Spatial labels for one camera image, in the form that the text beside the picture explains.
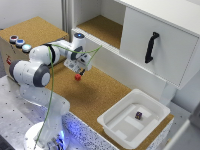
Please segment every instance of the cardboard box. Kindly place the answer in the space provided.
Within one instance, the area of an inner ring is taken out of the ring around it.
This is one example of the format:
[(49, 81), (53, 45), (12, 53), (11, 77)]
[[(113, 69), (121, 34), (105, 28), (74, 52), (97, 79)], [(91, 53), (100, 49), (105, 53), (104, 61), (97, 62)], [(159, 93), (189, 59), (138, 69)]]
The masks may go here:
[(9, 66), (14, 60), (29, 60), (29, 55), (10, 44), (9, 38), (12, 35), (17, 35), (20, 39), (25, 40), (26, 44), (30, 44), (32, 48), (63, 38), (69, 40), (69, 35), (48, 23), (40, 17), (35, 17), (24, 21), (17, 25), (11, 26), (0, 31), (0, 51), (3, 59), (6, 74), (10, 76)]

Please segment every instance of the white plastic bin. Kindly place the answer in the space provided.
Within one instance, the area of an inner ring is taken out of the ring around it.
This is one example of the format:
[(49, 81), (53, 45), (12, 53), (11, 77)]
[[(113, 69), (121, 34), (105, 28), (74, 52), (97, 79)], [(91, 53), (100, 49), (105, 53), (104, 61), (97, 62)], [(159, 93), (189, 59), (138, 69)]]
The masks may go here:
[[(142, 113), (141, 120), (135, 118)], [(105, 133), (126, 149), (137, 148), (170, 113), (170, 109), (135, 89), (98, 117)]]

